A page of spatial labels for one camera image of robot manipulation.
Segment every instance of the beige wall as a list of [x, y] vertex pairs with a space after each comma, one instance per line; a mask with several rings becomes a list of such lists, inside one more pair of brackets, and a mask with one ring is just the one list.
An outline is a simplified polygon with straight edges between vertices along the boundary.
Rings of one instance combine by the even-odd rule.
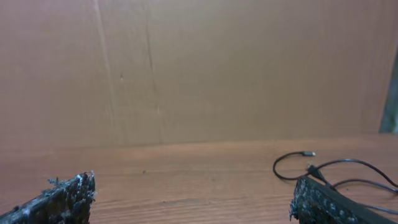
[[0, 1], [0, 147], [376, 133], [398, 1]]

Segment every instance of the black cable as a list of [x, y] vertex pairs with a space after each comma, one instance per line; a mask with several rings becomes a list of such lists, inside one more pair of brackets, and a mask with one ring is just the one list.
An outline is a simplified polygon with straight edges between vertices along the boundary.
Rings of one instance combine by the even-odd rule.
[[[342, 180], [342, 181], [340, 181], [340, 182], [337, 182], [337, 183], [335, 183], [334, 185], [331, 185], [331, 184], [322, 176], [322, 174], [321, 174], [321, 172], [320, 172], [320, 169], [321, 169], [322, 167], [325, 167], [325, 166], [328, 166], [328, 165], [332, 165], [332, 164], [336, 164], [336, 163], [340, 163], [340, 162], [356, 162], [356, 163], [359, 163], [359, 164], [362, 164], [362, 165], [364, 165], [364, 166], [367, 166], [367, 167], [371, 168], [372, 170], [376, 171], [378, 174], [382, 175], [391, 185], [393, 185], [393, 186], [395, 186], [395, 187], [398, 187], [398, 185], [397, 185], [396, 183], [394, 183], [385, 173], [383, 173], [383, 172], [382, 172], [381, 170], [379, 170], [377, 167], [374, 167], [373, 165], [368, 164], [367, 162], [364, 162], [364, 161], [361, 161], [361, 160], [358, 160], [358, 159], [337, 159], [337, 160], [334, 160], [334, 161], [326, 162], [326, 163], [321, 164], [321, 165], [319, 165], [319, 166], [311, 165], [311, 166], [308, 168], [307, 173], [305, 173], [305, 174], [303, 174], [303, 175], [301, 175], [301, 176], [298, 176], [298, 177], [284, 177], [284, 176], [278, 174], [278, 172], [276, 171], [276, 165], [277, 165], [277, 163], [280, 162], [282, 159], [285, 159], [286, 157], [289, 157], [289, 156], [291, 156], [291, 155], [315, 156], [315, 153], [314, 153], [314, 152], [310, 152], [310, 151], [291, 152], [291, 153], [288, 153], [288, 154], [283, 155], [283, 156], [279, 157], [278, 159], [276, 159], [275, 162], [274, 162], [274, 165], [272, 166], [272, 171], [274, 171], [274, 174], [275, 174], [278, 178], [280, 178], [280, 179], [282, 179], [282, 180], [297, 180], [297, 179], [299, 179], [299, 178], [300, 178], [301, 176], [303, 176], [303, 175], [305, 175], [305, 176], [312, 175], [312, 176], [314, 176], [315, 178], [317, 178], [317, 179], [321, 180], [322, 182], [324, 182], [325, 185], [326, 185], [327, 187], [329, 187], [329, 188], [331, 188], [332, 190], [335, 190], [335, 191], [337, 191], [337, 190], [336, 190], [336, 187], [339, 186], [339, 185], [341, 185], [341, 184], [345, 184], [345, 183], [348, 183], [348, 182], [364, 182], [364, 183], [372, 184], [372, 185], [375, 185], [375, 186], [377, 186], [377, 187], [380, 187], [380, 188], [383, 188], [383, 189], [385, 189], [385, 190], [389, 190], [389, 191], [391, 191], [391, 192], [394, 192], [394, 193], [398, 194], [398, 189], [394, 189], [394, 188], [392, 188], [392, 187], [388, 187], [388, 186], [386, 186], [386, 185], [384, 185], [384, 184], [380, 184], [380, 183], [377, 183], [377, 182], [375, 182], [375, 181], [364, 180], [364, 179], [347, 179], [347, 180]], [[388, 209], [388, 208], [379, 207], [379, 206], [374, 206], [374, 205], [366, 205], [366, 204], [362, 204], [362, 203], [359, 203], [359, 204], [362, 205], [362, 206], [365, 206], [365, 207], [367, 207], [367, 208], [372, 208], [372, 209], [380, 210], [380, 211], [387, 212], [387, 213], [390, 213], [390, 214], [398, 215], [398, 211], [391, 210], [391, 209]]]

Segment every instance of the wooden tabletop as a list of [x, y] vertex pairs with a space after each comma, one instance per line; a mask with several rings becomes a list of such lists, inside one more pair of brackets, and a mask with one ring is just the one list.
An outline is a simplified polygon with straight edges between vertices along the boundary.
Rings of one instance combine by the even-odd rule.
[[[49, 177], [69, 179], [94, 170], [98, 195], [91, 223], [288, 223], [295, 182], [279, 180], [273, 161], [292, 151], [315, 151], [277, 169], [302, 174], [307, 162], [356, 158], [398, 182], [398, 136], [251, 141], [126, 148], [0, 149], [0, 213], [50, 188]], [[334, 183], [347, 178], [387, 182], [359, 164], [322, 170]], [[398, 197], [364, 184], [340, 188], [349, 198], [398, 210]], [[398, 216], [386, 215], [398, 221]]]

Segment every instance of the vertical streak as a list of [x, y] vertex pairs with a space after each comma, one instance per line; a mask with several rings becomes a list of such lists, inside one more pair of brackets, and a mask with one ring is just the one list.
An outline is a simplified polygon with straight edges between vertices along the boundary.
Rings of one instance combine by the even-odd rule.
[[121, 142], [121, 130], [120, 130], [120, 125], [118, 121], [116, 120], [116, 111], [117, 110], [117, 104], [115, 103], [115, 89], [114, 89], [114, 82], [112, 79], [112, 73], [111, 73], [111, 67], [109, 64], [109, 58], [108, 58], [108, 49], [106, 47], [106, 40], [105, 40], [105, 34], [104, 34], [104, 27], [102, 23], [102, 18], [101, 18], [101, 12], [100, 12], [100, 4], [98, 0], [93, 0], [94, 3], [94, 11], [95, 11], [95, 17], [96, 17], [96, 22], [97, 22], [97, 28], [98, 28], [98, 35], [99, 35], [99, 41], [101, 42], [101, 48], [102, 48], [102, 53], [103, 53], [103, 58], [105, 62], [105, 69], [106, 69], [106, 77], [108, 79], [108, 88], [109, 88], [109, 94], [110, 94], [110, 103], [111, 103], [111, 121], [113, 124], [113, 127], [116, 129], [116, 134], [118, 135], [117, 140], [118, 144], [122, 144]]
[[146, 17], [146, 24], [145, 24], [145, 32], [146, 32], [146, 39], [147, 39], [147, 48], [148, 48], [148, 57], [149, 57], [149, 66], [150, 66], [150, 76], [151, 76], [151, 82], [152, 82], [152, 90], [154, 91], [155, 95], [155, 104], [156, 104], [156, 113], [157, 113], [157, 119], [159, 121], [158, 125], [158, 138], [159, 138], [159, 144], [163, 143], [163, 136], [162, 136], [162, 129], [163, 129], [163, 119], [162, 119], [162, 114], [160, 112], [160, 102], [159, 102], [159, 90], [156, 86], [156, 81], [155, 81], [155, 69], [154, 69], [154, 63], [153, 63], [153, 58], [152, 58], [152, 49], [150, 46], [150, 32], [149, 32], [149, 0], [143, 0], [144, 5], [145, 5], [145, 17]]

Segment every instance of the wood grain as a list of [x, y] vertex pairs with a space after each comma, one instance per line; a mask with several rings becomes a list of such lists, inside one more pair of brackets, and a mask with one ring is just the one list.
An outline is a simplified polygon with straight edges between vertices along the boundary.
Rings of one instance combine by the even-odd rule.
[[[98, 195], [92, 223], [287, 223], [295, 182], [273, 175], [274, 159], [286, 152], [315, 151], [316, 158], [291, 158], [278, 166], [281, 174], [299, 175], [307, 162], [352, 157], [398, 180], [397, 145], [398, 136], [383, 135], [38, 151], [2, 148], [0, 213], [50, 187], [49, 177], [68, 179], [94, 170]], [[358, 164], [330, 166], [323, 173], [331, 182], [357, 177], [386, 183]], [[352, 184], [341, 193], [398, 210], [397, 197], [373, 187]]]

